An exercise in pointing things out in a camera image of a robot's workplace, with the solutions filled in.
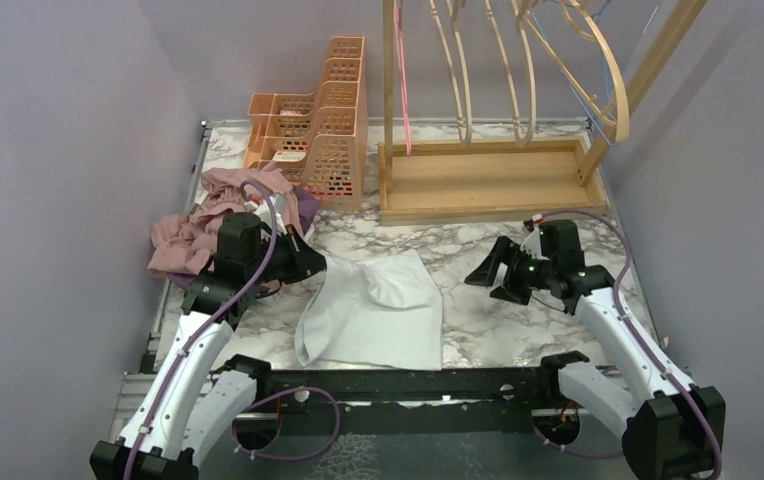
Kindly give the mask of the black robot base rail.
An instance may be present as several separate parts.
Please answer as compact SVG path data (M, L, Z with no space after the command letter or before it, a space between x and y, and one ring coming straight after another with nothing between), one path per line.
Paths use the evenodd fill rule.
M251 377L261 406L241 414L242 440L277 436L502 432L529 433L532 413L556 414L567 402L560 368L586 361L578 351L549 355L535 367L275 370L244 355L224 370Z

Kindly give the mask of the white skirt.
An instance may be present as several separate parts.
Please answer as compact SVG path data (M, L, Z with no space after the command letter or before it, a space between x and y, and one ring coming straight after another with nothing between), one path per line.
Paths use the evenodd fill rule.
M364 261L326 258L325 280L295 331L300 365L319 361L442 369L443 297L415 250Z

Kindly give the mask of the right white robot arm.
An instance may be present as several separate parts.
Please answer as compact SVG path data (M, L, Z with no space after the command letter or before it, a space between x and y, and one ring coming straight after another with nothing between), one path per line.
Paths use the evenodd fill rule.
M698 386L666 355L627 306L620 276L587 264L574 221L546 214L524 226L525 239L499 237L466 284L518 305L536 290L549 292L595 334L624 381L608 379L583 356L554 355L541 362L537 398L586 409L620 440L620 455L639 479L719 478L726 415L720 392Z

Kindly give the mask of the pink wire hanger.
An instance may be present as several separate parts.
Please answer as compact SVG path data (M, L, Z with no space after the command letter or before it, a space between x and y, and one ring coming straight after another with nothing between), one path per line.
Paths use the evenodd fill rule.
M406 155L412 154L412 132L409 116L409 96L407 85L407 72L405 62L405 44L403 39L403 8L404 1L395 1L393 5L394 16L394 44L397 59L397 68L399 73L401 112L404 130L404 144Z

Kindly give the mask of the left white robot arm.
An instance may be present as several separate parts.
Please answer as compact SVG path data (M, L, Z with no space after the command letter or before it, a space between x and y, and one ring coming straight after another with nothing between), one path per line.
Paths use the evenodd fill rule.
M89 464L98 479L196 479L199 466L242 408L271 401L272 384L255 372L222 376L201 392L261 285L304 281L326 267L323 255L270 208L227 215L217 250L185 290L171 348L117 439L100 441Z

